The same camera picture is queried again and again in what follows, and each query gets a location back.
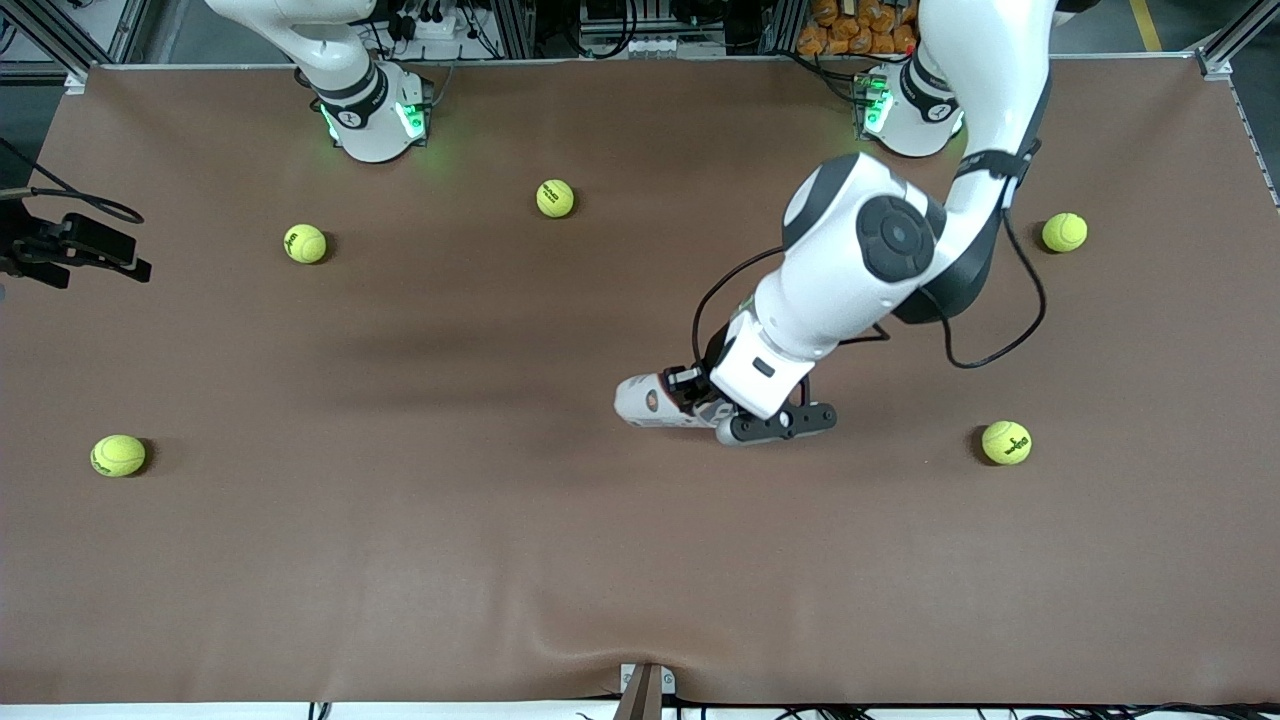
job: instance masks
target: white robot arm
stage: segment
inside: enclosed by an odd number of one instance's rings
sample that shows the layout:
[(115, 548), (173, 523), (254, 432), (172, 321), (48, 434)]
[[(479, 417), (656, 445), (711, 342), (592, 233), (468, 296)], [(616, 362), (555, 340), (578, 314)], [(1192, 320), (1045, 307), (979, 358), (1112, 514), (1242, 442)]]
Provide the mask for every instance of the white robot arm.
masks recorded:
[(375, 1), (206, 0), (297, 63), (334, 142), (356, 160), (381, 163), (425, 140), (430, 99), (421, 77), (375, 63), (348, 24), (367, 18)]
[(803, 380), (842, 340), (891, 311), (924, 323), (968, 307), (1038, 146), (1053, 10), (1052, 0), (920, 3), (922, 44), (890, 83), (896, 105), (878, 133), (891, 149), (927, 154), (964, 109), (969, 143), (946, 205), (869, 155), (824, 163), (786, 209), (782, 265), (705, 360), (623, 382), (618, 415), (637, 427), (716, 428), (727, 445), (822, 432), (835, 410), (810, 402)]

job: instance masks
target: yellow tennis ball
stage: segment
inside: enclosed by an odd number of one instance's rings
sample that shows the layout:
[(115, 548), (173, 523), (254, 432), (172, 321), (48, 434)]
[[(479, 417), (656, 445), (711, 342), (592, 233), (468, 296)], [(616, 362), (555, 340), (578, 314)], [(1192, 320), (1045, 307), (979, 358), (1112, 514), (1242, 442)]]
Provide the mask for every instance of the yellow tennis ball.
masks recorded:
[(147, 448), (136, 437), (108, 436), (93, 446), (88, 461), (93, 469), (108, 478), (132, 475), (142, 468), (147, 459)]
[(1075, 213), (1059, 213), (1044, 223), (1041, 240), (1053, 252), (1070, 252), (1089, 237), (1089, 225)]
[(573, 209), (573, 188), (564, 181), (547, 181), (538, 186), (538, 209), (548, 218), (563, 218)]
[(319, 261), (328, 249), (324, 233), (315, 225), (293, 225), (284, 233), (284, 251), (303, 265)]
[(993, 462), (1016, 465), (1032, 452), (1032, 434), (1011, 420), (992, 423), (982, 433), (982, 450)]

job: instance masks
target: power strip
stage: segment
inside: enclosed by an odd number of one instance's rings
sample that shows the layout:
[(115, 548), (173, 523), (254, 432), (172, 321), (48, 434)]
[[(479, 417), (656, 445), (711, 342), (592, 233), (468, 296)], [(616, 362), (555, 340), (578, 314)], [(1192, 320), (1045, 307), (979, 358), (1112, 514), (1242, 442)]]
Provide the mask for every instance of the power strip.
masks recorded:
[(442, 22), (417, 20), (417, 40), (453, 40), (453, 33), (458, 29), (458, 17), (453, 13), (444, 15)]

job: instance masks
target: black cable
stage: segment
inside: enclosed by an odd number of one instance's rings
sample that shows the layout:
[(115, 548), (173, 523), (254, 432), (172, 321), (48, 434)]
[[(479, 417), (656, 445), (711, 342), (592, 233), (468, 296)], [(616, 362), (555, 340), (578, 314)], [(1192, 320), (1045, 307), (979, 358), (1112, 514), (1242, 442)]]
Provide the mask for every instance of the black cable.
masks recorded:
[(564, 26), (564, 41), (568, 42), (568, 46), (572, 47), (573, 51), (582, 58), (590, 58), (594, 60), (608, 60), (609, 58), (620, 55), (623, 50), (631, 46), (631, 41), (635, 40), (636, 37), (636, 31), (640, 29), (640, 10), (639, 8), (636, 8), (636, 0), (627, 0), (627, 6), (631, 9), (631, 29), (630, 31), (627, 29), (627, 15), (623, 13), (622, 36), (618, 37), (618, 44), (613, 47), (613, 50), (609, 50), (603, 55), (596, 55), (595, 53), (584, 49), (582, 45), (573, 38), (572, 27), (575, 23), (572, 22)]
[(470, 26), (471, 29), (476, 31), (476, 40), (480, 41), (480, 46), (484, 47), (485, 51), (493, 56), (494, 60), (500, 60), (502, 54), (498, 53), (498, 49), (493, 44), (493, 40), (489, 38), (489, 33), (485, 32), (484, 26), (480, 23), (480, 19), (476, 15), (475, 5), (471, 4), (471, 0), (462, 0), (458, 8), (462, 9), (462, 15), (463, 18), (466, 18), (467, 26)]
[(1041, 282), (1039, 274), (1036, 273), (1036, 268), (1032, 265), (1030, 259), (1027, 258), (1027, 252), (1023, 251), (1021, 243), (1018, 242), (1018, 236), (1014, 233), (1012, 222), (1009, 219), (1009, 210), (1001, 210), (1000, 220), (1005, 225), (1005, 233), (1009, 234), (1009, 243), (1014, 246), (1014, 252), (1018, 254), (1018, 259), (1021, 260), (1023, 268), (1027, 270), (1027, 277), (1029, 277), (1032, 279), (1032, 284), (1036, 286), (1036, 295), (1039, 299), (1039, 310), (1036, 313), (1036, 319), (1032, 320), (1032, 324), (1028, 325), (1028, 328), (1023, 331), (1023, 334), (1018, 336), (1018, 338), (1014, 342), (1010, 342), (1005, 347), (997, 350), (996, 352), (992, 352), (991, 355), (983, 357), (982, 360), (975, 360), (973, 363), (961, 363), (956, 360), (955, 352), (951, 348), (951, 322), (942, 311), (942, 305), (938, 302), (936, 297), (933, 297), (933, 293), (929, 292), (928, 288), (922, 287), (919, 291), (920, 295), (931, 304), (933, 304), (933, 307), (938, 311), (938, 318), (941, 318), (942, 320), (942, 338), (943, 338), (943, 348), (946, 350), (947, 354), (947, 363), (951, 363), (952, 365), (960, 368), (961, 370), (973, 370), (977, 368), (982, 368), (983, 365), (995, 363), (996, 360), (1000, 360), (1010, 351), (1012, 351), (1015, 347), (1025, 342), (1027, 338), (1032, 337), (1032, 333), (1036, 332), (1036, 328), (1039, 328), (1041, 322), (1044, 320), (1044, 311), (1048, 307), (1048, 299), (1044, 296), (1044, 284)]
[(378, 42), (378, 56), (383, 60), (389, 60), (390, 51), (383, 45), (383, 33), (378, 29), (378, 24), (374, 20), (365, 20), (365, 24), (369, 26), (369, 29), (374, 31), (374, 41)]
[(722, 288), (726, 284), (728, 284), (728, 281), (733, 279), (735, 275), (737, 275), (742, 270), (750, 268), (751, 265), (759, 263), (760, 260), (764, 260), (767, 258), (772, 258), (772, 256), (782, 252), (782, 250), (783, 250), (783, 247), (780, 245), (777, 247), (772, 247), (769, 250), (765, 250), (764, 252), (760, 252), (760, 254), (755, 255), (754, 258), (750, 258), (749, 260), (744, 260), (744, 261), (739, 263), (739, 265), (736, 268), (733, 268), (732, 270), (724, 273), (724, 277), (722, 277), (716, 284), (713, 284), (712, 288), (707, 291), (707, 295), (704, 295), (703, 299), (698, 302), (698, 309), (694, 310), (694, 327), (692, 327), (694, 366), (695, 368), (700, 368), (701, 364), (703, 364), (703, 351), (699, 347), (699, 342), (698, 342), (698, 334), (699, 333), (698, 333), (698, 331), (699, 331), (699, 325), (701, 325), (701, 322), (703, 322), (703, 310), (707, 309), (707, 304), (710, 302), (712, 297), (714, 297), (716, 293), (719, 292), (719, 288)]
[(332, 702), (312, 702), (307, 705), (307, 720), (329, 720), (333, 710)]
[[(609, 696), (609, 700), (617, 700), (617, 696)], [(765, 707), (760, 705), (744, 705), (744, 703), (692, 703), (684, 702), (681, 707), (691, 708), (698, 707), (701, 710), (701, 720), (707, 720), (707, 711), (709, 708), (742, 708), (742, 710), (771, 710), (772, 707)], [(938, 708), (936, 705), (887, 705), (877, 707), (892, 707), (892, 708)], [(982, 707), (972, 707), (977, 711), (980, 720), (986, 720), (987, 715), (983, 712)], [(876, 720), (868, 711), (872, 710), (870, 706), (855, 706), (855, 705), (797, 705), (797, 706), (785, 706), (782, 715), (778, 715), (776, 720), (783, 719), (796, 719), (803, 717), (801, 712), (814, 712), (819, 717), (835, 717), (838, 720)], [(1016, 715), (1012, 707), (1007, 708), (1010, 714)], [(1211, 717), (1219, 717), (1221, 720), (1266, 720), (1262, 714), (1280, 714), (1280, 705), (1276, 703), (1254, 703), (1254, 705), (1194, 705), (1185, 702), (1167, 702), (1164, 705), (1155, 706), (1125, 706), (1125, 705), (1078, 705), (1078, 706), (1039, 706), (1039, 711), (1053, 711), (1061, 712), (1070, 717), (1092, 717), (1094, 720), (1138, 720), (1152, 712), (1185, 712), (1197, 715), (1208, 715)], [(1066, 720), (1061, 715), (1025, 715), (1018, 716), (1019, 720)]]
[(142, 215), (137, 210), (134, 210), (133, 208), (129, 208), (128, 205), (125, 205), (123, 202), (116, 202), (115, 200), (108, 200), (108, 199), (100, 197), (97, 195), (88, 195), (86, 192), (81, 192), (81, 191), (76, 190), (74, 187), (72, 187), (67, 182), (63, 182), (63, 179), (59, 178), (58, 176), (55, 176), (54, 173), (50, 173), (49, 170), (46, 170), (44, 168), (44, 165), (41, 165), (40, 163), (32, 160), (31, 158), (27, 158), (20, 150), (18, 150), (17, 147), (14, 147), (13, 143), (10, 143), (8, 140), (5, 140), (3, 137), (0, 137), (0, 147), (4, 147), (5, 150), (8, 150), (14, 158), (18, 158), (19, 160), (22, 160), (27, 165), (29, 165), (31, 169), (33, 169), (37, 173), (45, 176), (46, 178), (49, 178), (55, 184), (61, 186), (61, 190), (50, 190), (50, 188), (33, 187), (33, 188), (31, 188), (31, 193), (32, 195), (51, 195), (51, 196), (58, 196), (58, 197), (70, 197), (73, 200), (83, 201), (83, 202), (88, 204), (91, 208), (93, 208), (95, 210), (97, 210), (99, 213), (102, 213), (104, 215), (115, 218), (116, 220), (120, 220), (120, 222), (124, 222), (124, 223), (132, 223), (134, 225), (142, 224), (142, 222), (143, 222)]
[[(6, 32), (9, 32), (8, 38), (4, 36)], [(9, 51), (9, 46), (13, 45), (13, 41), (17, 40), (17, 37), (18, 37), (18, 27), (9, 24), (9, 20), (4, 18), (0, 18), (0, 42), (4, 42), (4, 46), (0, 47), (0, 55), (4, 55), (5, 53)]]
[(836, 83), (832, 82), (831, 76), (828, 76), (827, 72), (822, 69), (822, 64), (818, 61), (818, 56), (817, 55), (813, 56), (813, 65), (814, 65), (814, 68), (818, 69), (818, 77), (822, 78), (822, 82), (827, 86), (827, 90), (829, 90), (831, 92), (833, 92), (836, 95), (836, 97), (840, 97), (841, 100), (844, 100), (845, 102), (849, 102), (850, 105), (856, 105), (858, 104), (858, 100), (854, 100), (852, 95), (845, 95), (844, 92), (840, 91), (838, 87), (836, 87)]
[(884, 328), (882, 328), (879, 323), (872, 323), (872, 329), (876, 331), (876, 334), (842, 340), (837, 342), (836, 346), (840, 347), (844, 345), (858, 345), (859, 342), (884, 342), (887, 340), (892, 340), (890, 334), (884, 332)]
[[(833, 70), (819, 70), (817, 65), (814, 65), (813, 63), (810, 63), (809, 60), (806, 60), (799, 53), (792, 53), (791, 50), (771, 50), (769, 53), (765, 53), (765, 55), (780, 55), (782, 58), (790, 58), (797, 65), (800, 65), (801, 68), (804, 68), (804, 69), (806, 69), (806, 70), (809, 70), (810, 73), (814, 73), (814, 74), (819, 74), (819, 73), (824, 72), (824, 73), (827, 73), (828, 77), (837, 78), (837, 79), (849, 79), (849, 81), (854, 79), (854, 77), (855, 77), (854, 74), (850, 74), (850, 73), (837, 73), (837, 72), (833, 72)], [(891, 65), (901, 65), (902, 63), (906, 63), (908, 60), (911, 59), (910, 55), (904, 55), (901, 58), (882, 58), (879, 55), (865, 55), (863, 53), (849, 53), (849, 54), (845, 54), (845, 55), (840, 55), (840, 58), (841, 59), (846, 59), (846, 58), (861, 58), (864, 60), (876, 60), (878, 63), (888, 63)]]

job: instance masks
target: brown table surface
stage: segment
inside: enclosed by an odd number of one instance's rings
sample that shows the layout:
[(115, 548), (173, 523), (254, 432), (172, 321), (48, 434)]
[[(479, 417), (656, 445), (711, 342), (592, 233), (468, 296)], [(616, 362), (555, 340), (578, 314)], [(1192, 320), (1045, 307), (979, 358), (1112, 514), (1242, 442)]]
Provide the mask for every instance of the brown table surface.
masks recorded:
[[(1193, 61), (1055, 73), (1015, 220), (1091, 240), (1034, 252), (1043, 328), (960, 372), (891, 322), (818, 368), (836, 430), (731, 450), (613, 388), (687, 361), (818, 163), (884, 155), (800, 68), (467, 67), (378, 167), (288, 72), (95, 72), (41, 158), (146, 214), (155, 279), (5, 282), (0, 701), (575, 697), (636, 660), (698, 701), (1275, 700), (1280, 220)], [(890, 161), (943, 195), (960, 154)], [(957, 352), (1033, 314), (1001, 241)], [(973, 455), (1001, 418), (1021, 466)], [(155, 461), (100, 478), (122, 432)]]

